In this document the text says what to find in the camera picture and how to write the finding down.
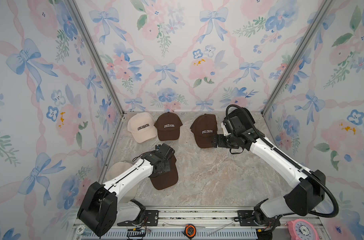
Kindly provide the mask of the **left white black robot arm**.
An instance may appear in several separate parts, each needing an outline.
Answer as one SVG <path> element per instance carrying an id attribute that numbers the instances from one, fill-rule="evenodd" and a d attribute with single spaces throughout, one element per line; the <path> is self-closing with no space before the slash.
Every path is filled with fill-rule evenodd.
<path id="1" fill-rule="evenodd" d="M 174 158 L 172 147 L 157 145 L 155 150 L 137 157 L 136 163 L 119 176 L 103 184 L 94 182 L 86 192 L 77 218 L 98 237 L 120 223 L 142 226 L 146 223 L 146 207 L 136 200 L 121 204 L 119 201 L 143 179 L 175 174 Z"/>

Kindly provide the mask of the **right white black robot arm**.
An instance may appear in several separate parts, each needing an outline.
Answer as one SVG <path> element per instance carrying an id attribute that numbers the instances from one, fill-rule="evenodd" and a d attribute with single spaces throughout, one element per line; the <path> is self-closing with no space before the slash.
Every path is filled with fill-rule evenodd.
<path id="1" fill-rule="evenodd" d="M 214 137 L 215 148 L 247 150 L 268 163 L 291 187 L 282 197 L 265 199 L 258 203 L 252 215 L 244 217 L 256 225 L 264 226 L 279 216 L 306 216 L 324 200 L 325 191 L 319 185 L 325 183 L 320 171 L 312 172 L 280 151 L 253 122 L 243 123 L 237 116 L 227 117 L 221 127 L 223 134 Z"/>

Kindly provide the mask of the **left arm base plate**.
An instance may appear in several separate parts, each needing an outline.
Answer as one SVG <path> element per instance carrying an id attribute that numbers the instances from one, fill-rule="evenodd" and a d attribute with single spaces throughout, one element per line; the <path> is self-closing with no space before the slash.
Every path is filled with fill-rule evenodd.
<path id="1" fill-rule="evenodd" d="M 140 227 L 146 225 L 147 227 L 156 227 L 159 221 L 158 210 L 144 210 L 141 211 L 139 216 L 134 221 L 125 221 L 117 223 L 118 227 Z"/>

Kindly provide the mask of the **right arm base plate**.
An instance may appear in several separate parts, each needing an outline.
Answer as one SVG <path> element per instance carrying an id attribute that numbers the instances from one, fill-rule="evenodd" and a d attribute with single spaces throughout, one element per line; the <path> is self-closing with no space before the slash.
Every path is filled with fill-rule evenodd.
<path id="1" fill-rule="evenodd" d="M 254 210 L 238 210 L 234 221 L 240 223 L 241 227 L 272 228 L 281 225 L 278 217 L 267 218 Z"/>

